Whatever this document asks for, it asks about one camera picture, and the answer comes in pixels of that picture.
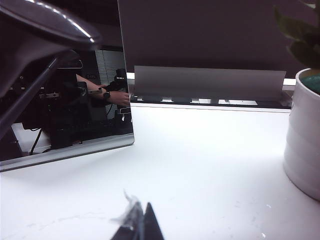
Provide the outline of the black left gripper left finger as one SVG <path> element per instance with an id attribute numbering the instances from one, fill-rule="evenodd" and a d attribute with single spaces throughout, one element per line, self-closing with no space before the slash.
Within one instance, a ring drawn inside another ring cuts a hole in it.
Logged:
<path id="1" fill-rule="evenodd" d="M 140 201 L 130 203 L 124 214 L 115 220 L 119 227 L 111 240 L 144 240 L 144 212 Z"/>

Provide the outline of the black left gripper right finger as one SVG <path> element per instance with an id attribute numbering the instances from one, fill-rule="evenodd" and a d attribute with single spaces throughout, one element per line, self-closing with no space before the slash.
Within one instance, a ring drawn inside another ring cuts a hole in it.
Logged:
<path id="1" fill-rule="evenodd" d="M 144 214 L 144 239 L 164 240 L 164 236 L 150 202 L 147 203 Z"/>

